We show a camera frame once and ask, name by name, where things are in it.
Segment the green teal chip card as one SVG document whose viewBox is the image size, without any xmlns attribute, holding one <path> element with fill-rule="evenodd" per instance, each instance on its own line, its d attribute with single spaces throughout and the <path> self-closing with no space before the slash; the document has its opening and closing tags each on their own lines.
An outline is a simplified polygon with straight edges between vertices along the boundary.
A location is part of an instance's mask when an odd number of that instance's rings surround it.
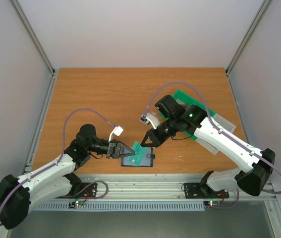
<svg viewBox="0 0 281 238">
<path fill-rule="evenodd" d="M 134 145 L 132 146 L 132 150 L 135 152 L 135 154 L 129 156 L 127 161 L 138 166 L 143 160 L 146 148 L 143 148 L 139 142 L 135 141 Z"/>
</svg>

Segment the dark blue card holder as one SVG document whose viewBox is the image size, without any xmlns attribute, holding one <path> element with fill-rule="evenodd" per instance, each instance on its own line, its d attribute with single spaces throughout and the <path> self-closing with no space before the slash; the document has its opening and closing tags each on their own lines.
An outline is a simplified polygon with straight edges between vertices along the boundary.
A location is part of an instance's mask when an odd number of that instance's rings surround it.
<svg viewBox="0 0 281 238">
<path fill-rule="evenodd" d="M 155 154 L 152 147 L 141 149 L 139 153 L 133 156 L 124 157 L 121 159 L 122 167 L 153 167 Z"/>
</svg>

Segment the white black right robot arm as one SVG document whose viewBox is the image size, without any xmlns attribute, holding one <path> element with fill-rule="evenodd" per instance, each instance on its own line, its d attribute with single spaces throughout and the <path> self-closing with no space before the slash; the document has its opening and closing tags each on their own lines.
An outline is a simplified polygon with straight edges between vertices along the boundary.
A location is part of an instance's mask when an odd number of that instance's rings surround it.
<svg viewBox="0 0 281 238">
<path fill-rule="evenodd" d="M 251 148 L 214 120 L 208 112 L 197 105 L 184 107 L 171 95 L 161 98 L 155 107 L 165 117 L 164 122 L 152 114 L 141 116 L 141 121 L 151 124 L 141 142 L 142 147 L 159 147 L 178 132 L 187 132 L 206 142 L 229 157 L 236 169 L 217 172 L 208 171 L 199 186 L 204 198 L 225 189 L 239 188 L 252 196 L 259 196 L 273 169 L 275 153 L 267 148 Z"/>
</svg>

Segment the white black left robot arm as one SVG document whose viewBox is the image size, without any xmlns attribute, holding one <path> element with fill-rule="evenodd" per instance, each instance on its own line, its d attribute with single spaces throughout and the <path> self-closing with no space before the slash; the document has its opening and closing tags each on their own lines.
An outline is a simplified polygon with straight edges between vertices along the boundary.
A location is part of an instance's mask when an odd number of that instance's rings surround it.
<svg viewBox="0 0 281 238">
<path fill-rule="evenodd" d="M 25 175 L 9 174 L 1 180 L 0 226 L 15 228 L 33 209 L 55 198 L 74 198 L 79 205 L 82 196 L 91 196 L 87 188 L 92 184 L 83 183 L 74 172 L 90 160 L 92 153 L 120 159 L 137 155 L 138 151 L 119 140 L 98 138 L 91 124 L 81 126 L 57 158 Z"/>
</svg>

